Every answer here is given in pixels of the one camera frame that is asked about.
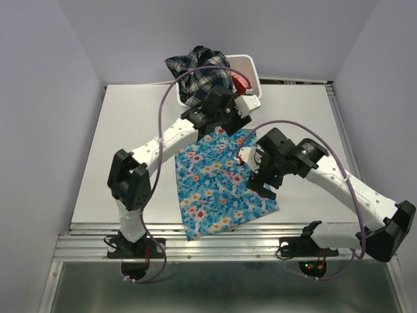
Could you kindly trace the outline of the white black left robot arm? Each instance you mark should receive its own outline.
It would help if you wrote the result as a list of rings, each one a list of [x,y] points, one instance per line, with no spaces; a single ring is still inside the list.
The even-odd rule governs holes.
[[[256,95],[236,96],[216,87],[199,106],[183,112],[163,134],[133,151],[117,151],[107,181],[120,216],[120,228],[111,247],[131,257],[140,256],[147,240],[141,217],[154,193],[152,175],[159,174],[162,164],[178,151],[216,128],[233,135],[251,121],[250,114],[259,105]]]

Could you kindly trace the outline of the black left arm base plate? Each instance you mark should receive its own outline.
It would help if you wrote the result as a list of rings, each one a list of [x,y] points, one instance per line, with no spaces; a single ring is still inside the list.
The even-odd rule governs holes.
[[[103,241],[108,248],[106,257],[111,260],[164,258],[161,248],[146,235],[136,243],[128,241],[122,235],[106,236]]]

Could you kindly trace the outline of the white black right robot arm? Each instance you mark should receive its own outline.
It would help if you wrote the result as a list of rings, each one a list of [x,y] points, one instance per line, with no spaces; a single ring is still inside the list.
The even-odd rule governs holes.
[[[273,128],[254,147],[242,147],[237,159],[251,170],[246,186],[262,198],[276,199],[286,175],[299,176],[322,188],[356,214],[353,223],[316,220],[299,237],[285,240],[285,258],[317,256],[330,248],[361,249],[373,259],[388,262],[409,234],[416,208],[397,203],[356,178],[340,166],[330,151],[305,138],[294,144]]]

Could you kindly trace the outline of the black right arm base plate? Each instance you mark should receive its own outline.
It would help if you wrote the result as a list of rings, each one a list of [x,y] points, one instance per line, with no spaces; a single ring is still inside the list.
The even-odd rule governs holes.
[[[284,259],[339,256],[338,249],[320,248],[309,237],[281,237],[277,252]]]

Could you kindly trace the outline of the blue floral skirt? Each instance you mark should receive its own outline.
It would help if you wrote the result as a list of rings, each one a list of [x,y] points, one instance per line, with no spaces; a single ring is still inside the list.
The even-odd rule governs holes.
[[[230,230],[279,207],[246,188],[250,169],[238,166],[239,145],[256,143],[249,129],[228,136],[217,129],[175,155],[175,175],[180,213],[188,241]]]

